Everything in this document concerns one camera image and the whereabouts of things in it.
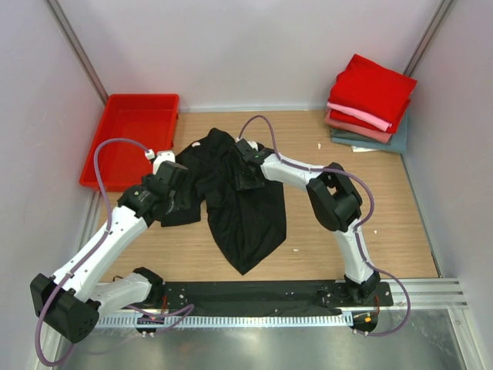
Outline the black t shirt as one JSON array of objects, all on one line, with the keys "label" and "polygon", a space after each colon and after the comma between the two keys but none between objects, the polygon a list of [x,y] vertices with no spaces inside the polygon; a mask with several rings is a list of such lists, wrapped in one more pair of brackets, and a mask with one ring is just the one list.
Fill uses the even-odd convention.
[{"label": "black t shirt", "polygon": [[228,262],[246,274],[275,251],[287,237],[283,185],[267,181],[250,190],[236,188],[234,138],[212,128],[176,156],[189,174],[175,195],[162,227],[193,224],[206,208],[216,245]]}]

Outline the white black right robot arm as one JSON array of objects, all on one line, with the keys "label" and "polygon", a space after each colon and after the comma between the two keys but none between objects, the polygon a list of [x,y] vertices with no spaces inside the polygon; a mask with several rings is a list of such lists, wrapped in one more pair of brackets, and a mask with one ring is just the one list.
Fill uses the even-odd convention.
[{"label": "white black right robot arm", "polygon": [[292,160],[274,150],[257,149],[244,139],[230,150],[235,163],[236,188],[252,190],[278,182],[307,193],[319,224],[332,232],[344,259],[347,296],[354,304],[371,300],[381,281],[361,230],[363,200],[338,163],[315,166]]}]

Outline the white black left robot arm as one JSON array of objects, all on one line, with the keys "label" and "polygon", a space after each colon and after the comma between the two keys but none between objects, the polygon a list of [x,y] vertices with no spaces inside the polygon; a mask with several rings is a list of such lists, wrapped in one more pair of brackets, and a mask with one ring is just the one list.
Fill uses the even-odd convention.
[{"label": "white black left robot arm", "polygon": [[153,171],[128,188],[108,220],[87,244],[51,276],[38,274],[30,284],[36,315],[70,343],[85,339],[97,321],[131,304],[157,307],[163,299],[163,279],[138,267],[104,286],[99,279],[116,258],[154,222],[162,221],[187,169],[172,151],[157,153]]}]

